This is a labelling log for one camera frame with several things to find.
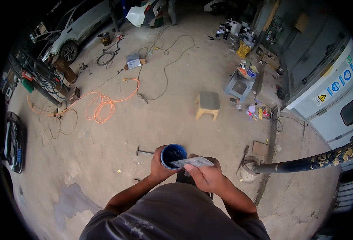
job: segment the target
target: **hand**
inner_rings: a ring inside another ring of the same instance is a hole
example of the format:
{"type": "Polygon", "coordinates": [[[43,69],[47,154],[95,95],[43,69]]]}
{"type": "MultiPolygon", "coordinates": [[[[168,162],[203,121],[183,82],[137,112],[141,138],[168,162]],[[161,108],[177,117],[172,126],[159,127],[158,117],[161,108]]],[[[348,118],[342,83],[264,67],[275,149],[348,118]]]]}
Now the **hand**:
{"type": "MultiPolygon", "coordinates": [[[[195,154],[190,154],[189,158],[197,157],[195,154]]],[[[213,157],[205,157],[211,161],[213,166],[195,167],[191,164],[185,164],[184,168],[193,177],[197,188],[204,192],[213,192],[218,195],[228,185],[230,180],[222,174],[219,162],[213,157]]]]}
{"type": "Polygon", "coordinates": [[[151,167],[150,167],[151,170],[150,170],[149,179],[157,182],[157,184],[163,182],[169,176],[177,173],[180,170],[180,169],[176,169],[176,170],[167,169],[160,162],[160,154],[162,153],[162,150],[165,146],[166,145],[160,146],[157,149],[155,149],[154,156],[151,159],[151,167]]]}

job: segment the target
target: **safety sign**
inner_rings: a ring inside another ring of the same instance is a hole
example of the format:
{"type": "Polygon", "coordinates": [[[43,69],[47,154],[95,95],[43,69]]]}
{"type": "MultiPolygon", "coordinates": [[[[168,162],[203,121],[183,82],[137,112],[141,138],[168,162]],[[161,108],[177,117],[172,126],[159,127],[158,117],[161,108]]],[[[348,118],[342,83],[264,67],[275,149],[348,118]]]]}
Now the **safety sign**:
{"type": "Polygon", "coordinates": [[[353,58],[348,56],[346,62],[347,68],[341,72],[342,74],[339,75],[333,82],[331,82],[331,84],[327,86],[323,91],[317,94],[315,98],[313,98],[313,101],[317,104],[317,106],[320,106],[324,102],[333,98],[333,96],[337,94],[341,88],[351,82],[351,79],[353,78],[353,58]]]}

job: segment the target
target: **black bucket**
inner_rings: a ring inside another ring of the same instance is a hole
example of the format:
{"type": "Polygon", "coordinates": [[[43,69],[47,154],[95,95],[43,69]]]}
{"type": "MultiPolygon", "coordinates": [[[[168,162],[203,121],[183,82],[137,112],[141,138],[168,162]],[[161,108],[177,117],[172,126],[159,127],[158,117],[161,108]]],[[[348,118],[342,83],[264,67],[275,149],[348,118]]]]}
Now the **black bucket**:
{"type": "Polygon", "coordinates": [[[110,33],[99,34],[98,38],[102,41],[103,46],[108,46],[111,44],[110,33]]]}

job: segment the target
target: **orange cable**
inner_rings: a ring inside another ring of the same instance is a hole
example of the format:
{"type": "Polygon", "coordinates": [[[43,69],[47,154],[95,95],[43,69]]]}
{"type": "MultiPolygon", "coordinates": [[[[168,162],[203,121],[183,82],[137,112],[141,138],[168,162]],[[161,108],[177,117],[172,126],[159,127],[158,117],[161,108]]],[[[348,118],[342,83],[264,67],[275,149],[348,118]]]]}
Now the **orange cable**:
{"type": "MultiPolygon", "coordinates": [[[[97,96],[96,98],[93,98],[93,99],[87,104],[86,109],[85,109],[85,111],[84,111],[85,117],[86,117],[88,120],[94,119],[95,122],[97,122],[97,123],[104,123],[104,122],[106,122],[108,119],[110,119],[111,116],[112,116],[112,115],[114,114],[114,112],[115,112],[115,105],[114,105],[114,103],[123,102],[123,101],[125,101],[125,100],[131,98],[131,97],[138,91],[138,89],[139,89],[139,80],[136,79],[136,78],[124,78],[123,81],[127,82],[127,80],[129,80],[129,79],[136,80],[136,81],[138,82],[138,85],[137,85],[137,87],[136,87],[136,90],[135,90],[129,97],[127,97],[127,98],[124,98],[124,99],[121,99],[121,100],[111,101],[111,99],[110,99],[108,96],[102,95],[102,94],[100,94],[100,93],[98,93],[98,92],[89,92],[89,93],[86,93],[86,94],[84,94],[83,96],[81,96],[81,97],[79,98],[79,100],[82,99],[84,96],[86,96],[86,95],[88,95],[88,94],[91,94],[91,93],[97,93],[97,94],[99,94],[99,96],[97,96]],[[92,118],[89,118],[89,117],[87,117],[87,108],[88,108],[88,106],[89,106],[93,101],[95,101],[95,100],[97,100],[97,99],[101,99],[101,103],[99,103],[99,104],[97,105],[97,107],[95,108],[94,116],[93,116],[92,118]],[[107,115],[106,117],[99,116],[100,111],[101,111],[102,108],[105,107],[106,105],[110,105],[110,111],[109,111],[108,115],[107,115]]],[[[47,115],[47,114],[38,113],[37,111],[35,111],[35,110],[32,108],[32,106],[30,105],[29,94],[27,94],[27,103],[29,104],[30,108],[31,108],[35,113],[37,113],[37,114],[39,114],[39,115],[43,115],[43,116],[50,116],[50,117],[51,117],[51,116],[56,116],[56,115],[59,115],[59,114],[63,114],[63,113],[65,113],[66,111],[68,111],[76,102],[74,102],[73,104],[71,104],[66,110],[64,110],[64,111],[62,111],[62,112],[60,112],[60,113],[47,115]]]]}

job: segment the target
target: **blue circle sign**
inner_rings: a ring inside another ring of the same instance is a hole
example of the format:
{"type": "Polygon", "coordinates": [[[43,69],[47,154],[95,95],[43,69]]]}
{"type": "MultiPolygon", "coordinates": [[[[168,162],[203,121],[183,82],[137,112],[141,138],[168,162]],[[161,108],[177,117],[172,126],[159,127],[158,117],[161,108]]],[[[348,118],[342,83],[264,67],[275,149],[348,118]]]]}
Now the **blue circle sign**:
{"type": "Polygon", "coordinates": [[[339,83],[337,82],[334,82],[332,85],[331,85],[331,89],[336,92],[339,90],[339,83]]]}
{"type": "Polygon", "coordinates": [[[346,81],[350,80],[351,78],[351,73],[349,70],[346,70],[344,73],[343,73],[343,77],[346,81]]]}

